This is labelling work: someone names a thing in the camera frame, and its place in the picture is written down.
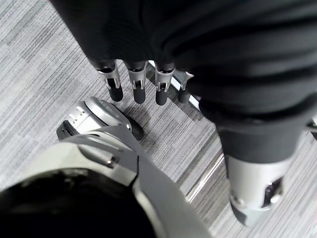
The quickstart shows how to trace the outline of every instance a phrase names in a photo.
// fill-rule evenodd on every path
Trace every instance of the robotic finger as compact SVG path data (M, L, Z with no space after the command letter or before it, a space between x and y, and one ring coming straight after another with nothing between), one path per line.
M123 98L123 92L116 62L114 60L109 60L101 69L97 70L106 83L111 99L115 102L121 101Z
M133 88L134 101L142 104L145 101L146 61L124 62L128 68L130 81Z
M175 71L175 64L155 62L155 65L155 85L157 88L155 100L158 105L162 106L167 101L167 92Z
M194 76L190 74L189 72L182 72L182 73L183 73L183 77L181 79L181 86L180 86L177 98L179 102L187 103L190 98L190 92L186 89L186 84L187 84L187 81Z

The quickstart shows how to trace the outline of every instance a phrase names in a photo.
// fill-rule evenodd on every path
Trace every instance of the striped carpet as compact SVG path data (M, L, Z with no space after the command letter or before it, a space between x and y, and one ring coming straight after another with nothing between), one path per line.
M142 145L154 163L191 196L216 238L317 237L317 143L303 133L286 178L287 195L254 229L242 227L228 204L228 182L214 125L170 89L155 103L148 66L147 99L133 101L127 70L118 61L124 98L116 103L144 127ZM56 128L69 108L96 96L111 102L104 83L52 6L45 0L0 4L0 188L18 180L32 159L57 142ZM198 183L210 177L197 193Z

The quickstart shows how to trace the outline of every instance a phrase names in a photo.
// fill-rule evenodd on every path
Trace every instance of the black fabric sleeve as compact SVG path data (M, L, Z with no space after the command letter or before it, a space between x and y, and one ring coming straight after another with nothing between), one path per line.
M187 87L225 154L285 159L316 112L316 0L51 2L93 65L156 60L192 72Z

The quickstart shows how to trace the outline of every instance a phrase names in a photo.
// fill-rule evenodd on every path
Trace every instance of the black rubber fingertip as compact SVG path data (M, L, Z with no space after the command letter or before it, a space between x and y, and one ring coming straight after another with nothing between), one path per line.
M143 128L131 117L129 116L126 116L129 120L129 122L131 123L131 132L132 134L134 135L134 137L137 139L137 140L142 140L143 137L144 137L144 130Z
M119 88L109 89L109 93L110 93L111 99L114 100L115 102L120 102L123 98L123 92L122 92L121 85Z
M134 101L138 104L142 104L145 101L145 89L137 88L133 89Z
M157 91L155 101L158 105L163 106L167 101L167 93L165 93L164 90L161 90L160 92Z
M189 101L189 97L190 93L188 92L188 90L179 89L177 98L180 103L187 103Z

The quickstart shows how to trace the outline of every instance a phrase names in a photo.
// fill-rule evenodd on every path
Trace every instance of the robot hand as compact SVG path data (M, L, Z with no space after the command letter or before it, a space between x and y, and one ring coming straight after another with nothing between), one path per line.
M147 60L157 65L159 105L174 68L191 72L186 89L216 125L236 217L252 226L277 203L317 107L314 1L51 2L115 101L123 97L115 59L126 62L137 103Z

